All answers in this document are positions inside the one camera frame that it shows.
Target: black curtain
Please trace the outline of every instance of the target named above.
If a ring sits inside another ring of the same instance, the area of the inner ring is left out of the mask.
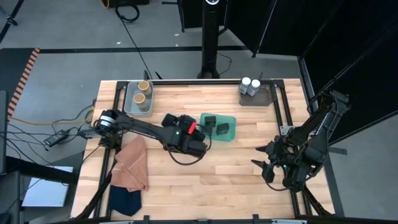
[[[227,28],[252,52],[269,20],[273,0],[229,0]]]
[[[185,28],[198,28],[202,24],[202,4],[204,0],[182,0],[183,21]],[[220,0],[218,22],[224,25],[227,0]]]
[[[259,53],[301,56],[343,0],[278,0]]]
[[[331,142],[398,109],[392,97],[398,84],[397,22],[398,1],[345,1],[304,56],[315,93],[361,58],[332,87],[350,95],[352,109],[341,119]]]

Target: orange striped tape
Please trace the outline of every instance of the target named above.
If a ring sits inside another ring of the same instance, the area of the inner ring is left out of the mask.
[[[25,70],[24,72],[22,72],[21,79],[19,80],[15,92],[11,97],[11,101],[8,104],[8,109],[7,109],[8,116],[12,116],[14,114],[14,110],[16,109],[18,101],[21,98],[22,91],[24,91],[25,85],[30,75],[30,71],[32,71],[32,68],[37,60],[37,56],[39,56],[39,52],[40,49],[36,48],[32,51],[30,55],[30,58],[25,66]]]

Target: gray floor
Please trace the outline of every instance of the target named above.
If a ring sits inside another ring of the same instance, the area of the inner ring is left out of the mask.
[[[7,2],[11,11],[12,2],[15,4],[16,0]],[[141,6],[140,10],[140,19],[127,25],[139,47],[201,45],[200,29],[181,33],[176,6],[161,5],[161,0],[152,0],[149,5]],[[16,20],[20,25],[10,27],[0,47],[133,47],[114,12],[103,9],[98,0],[81,0],[78,3],[69,0],[25,1]],[[231,32],[223,34],[219,44],[242,45]],[[264,72],[264,78],[300,78],[295,57],[259,55],[253,59],[248,51],[220,53],[233,59],[230,71],[223,78],[258,77],[261,72]],[[201,64],[201,52],[142,55],[152,73],[157,71],[168,79],[195,78]],[[218,57],[218,71],[222,72],[227,67],[228,59]],[[40,54],[14,116],[36,122],[73,118],[96,97],[101,80],[139,79],[144,69],[138,53]],[[52,133],[52,129],[46,126],[29,126],[14,121],[11,124],[28,132]],[[393,125],[378,127],[370,129],[370,134],[367,134],[375,139],[357,135],[337,145],[346,147],[348,156],[331,155],[347,216],[398,219],[394,213],[397,194],[391,187],[396,186],[396,180],[391,177],[394,176],[393,158],[397,159],[398,151],[389,147],[398,142],[393,138],[393,131],[389,131],[391,138],[387,138],[381,131],[391,130]],[[44,138],[45,136],[38,136],[39,140]],[[369,141],[379,142],[383,147],[367,143]],[[18,146],[28,149],[24,144]],[[85,141],[82,139],[54,146],[49,152],[34,145],[34,150],[50,162],[77,155],[84,148]],[[379,151],[377,156],[373,155],[375,150]],[[7,153],[16,156],[13,150],[9,149]],[[46,164],[30,150],[26,154],[38,163]],[[71,166],[79,164],[78,159],[70,160]],[[64,220],[71,205],[68,203],[65,208],[48,211],[46,217],[33,223]],[[39,214],[42,213],[33,211],[28,219]]]

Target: towel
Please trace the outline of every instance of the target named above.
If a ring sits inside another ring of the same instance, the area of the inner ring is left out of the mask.
[[[148,189],[146,149],[144,138],[138,136],[116,154],[111,185],[125,187],[128,192]]]

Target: white bottle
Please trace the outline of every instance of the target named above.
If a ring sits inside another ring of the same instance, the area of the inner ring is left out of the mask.
[[[242,79],[242,83],[239,86],[239,90],[241,91],[242,94],[246,94],[248,92],[250,82],[251,82],[251,80],[248,77],[244,77]]]
[[[260,81],[253,80],[248,88],[248,94],[250,96],[254,96],[259,91],[259,88],[260,88]]]

